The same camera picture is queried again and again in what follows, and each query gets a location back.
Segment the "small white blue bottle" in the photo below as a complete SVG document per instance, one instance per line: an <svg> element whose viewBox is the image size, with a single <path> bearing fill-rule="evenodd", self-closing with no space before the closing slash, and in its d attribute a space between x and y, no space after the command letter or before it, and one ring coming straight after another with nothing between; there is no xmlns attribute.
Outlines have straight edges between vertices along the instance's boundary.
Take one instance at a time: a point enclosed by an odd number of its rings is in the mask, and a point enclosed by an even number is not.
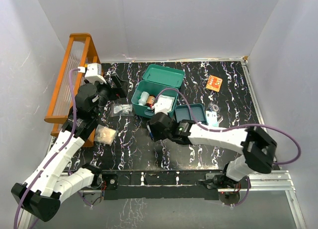
<svg viewBox="0 0 318 229"><path fill-rule="evenodd" d="M151 129L150 129L149 125L147 124L146 127L147 127L147 130L148 130L148 132L149 132L149 135L150 135L151 140L153 140L153 135L152 135L152 133L151 133Z"/></svg>

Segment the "white plastic medicine bottle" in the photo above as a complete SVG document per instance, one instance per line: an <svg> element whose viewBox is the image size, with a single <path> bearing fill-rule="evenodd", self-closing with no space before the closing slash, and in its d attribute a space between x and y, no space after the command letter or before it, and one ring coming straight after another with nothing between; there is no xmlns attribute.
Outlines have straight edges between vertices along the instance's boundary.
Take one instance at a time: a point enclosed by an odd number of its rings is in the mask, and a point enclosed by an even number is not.
<svg viewBox="0 0 318 229"><path fill-rule="evenodd" d="M146 91L143 91L141 93L141 96L140 96L139 100L138 100L138 104L141 105L141 106L145 106L148 97L149 97L149 93L146 92Z"/></svg>

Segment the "amber bottle orange label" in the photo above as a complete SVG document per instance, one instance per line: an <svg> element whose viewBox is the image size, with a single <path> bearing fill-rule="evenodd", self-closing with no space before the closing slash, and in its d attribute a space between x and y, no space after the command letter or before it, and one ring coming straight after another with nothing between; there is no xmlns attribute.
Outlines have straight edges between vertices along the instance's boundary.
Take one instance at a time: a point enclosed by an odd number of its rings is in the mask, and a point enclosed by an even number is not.
<svg viewBox="0 0 318 229"><path fill-rule="evenodd" d="M155 103L155 99L156 97L154 95L149 95L146 100L146 106L151 108Z"/></svg>

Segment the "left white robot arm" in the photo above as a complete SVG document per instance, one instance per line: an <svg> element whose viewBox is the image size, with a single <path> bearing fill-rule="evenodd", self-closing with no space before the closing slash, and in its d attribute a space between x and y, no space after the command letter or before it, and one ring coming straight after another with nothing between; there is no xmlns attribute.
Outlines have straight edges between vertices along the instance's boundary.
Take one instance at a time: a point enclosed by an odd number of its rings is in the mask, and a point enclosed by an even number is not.
<svg viewBox="0 0 318 229"><path fill-rule="evenodd" d="M89 163L65 179L60 179L60 175L96 129L106 103L127 96L128 82L117 74L112 74L111 79L114 87L99 76L93 83L81 85L77 93L71 93L72 108L51 150L23 183L15 183L11 189L18 203L17 214L24 209L47 222L67 198L85 187L96 189L102 185L101 170Z"/></svg>

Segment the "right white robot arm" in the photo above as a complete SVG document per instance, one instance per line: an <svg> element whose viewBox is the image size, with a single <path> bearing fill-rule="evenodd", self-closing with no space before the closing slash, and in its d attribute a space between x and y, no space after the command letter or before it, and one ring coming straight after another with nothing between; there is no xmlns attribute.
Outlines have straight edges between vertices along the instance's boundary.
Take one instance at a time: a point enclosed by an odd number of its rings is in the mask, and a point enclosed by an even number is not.
<svg viewBox="0 0 318 229"><path fill-rule="evenodd" d="M222 173L204 181L211 188L234 188L250 174L272 171L277 143L259 126L228 131L192 120L176 122L157 113L149 121L149 128L155 141L169 139L179 145L208 145L239 153L240 157L227 163Z"/></svg>

